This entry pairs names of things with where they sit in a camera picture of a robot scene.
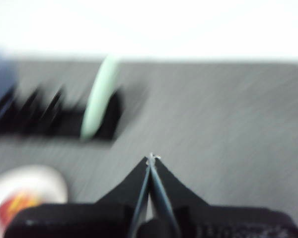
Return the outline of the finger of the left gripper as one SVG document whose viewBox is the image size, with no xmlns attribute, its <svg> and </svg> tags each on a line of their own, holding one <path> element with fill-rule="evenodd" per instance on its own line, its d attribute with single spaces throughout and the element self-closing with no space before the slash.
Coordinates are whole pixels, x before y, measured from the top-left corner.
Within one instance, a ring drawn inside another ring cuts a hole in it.
<svg viewBox="0 0 298 238">
<path fill-rule="evenodd" d="M 298 226 L 286 213 L 212 205 L 186 187 L 159 158 L 150 160 L 150 170 L 157 213 L 176 237 L 298 238 Z"/>
<path fill-rule="evenodd" d="M 141 219 L 149 167 L 143 158 L 112 190 L 93 203 L 45 203 L 20 211 L 6 238 L 127 238 Z"/>
</svg>

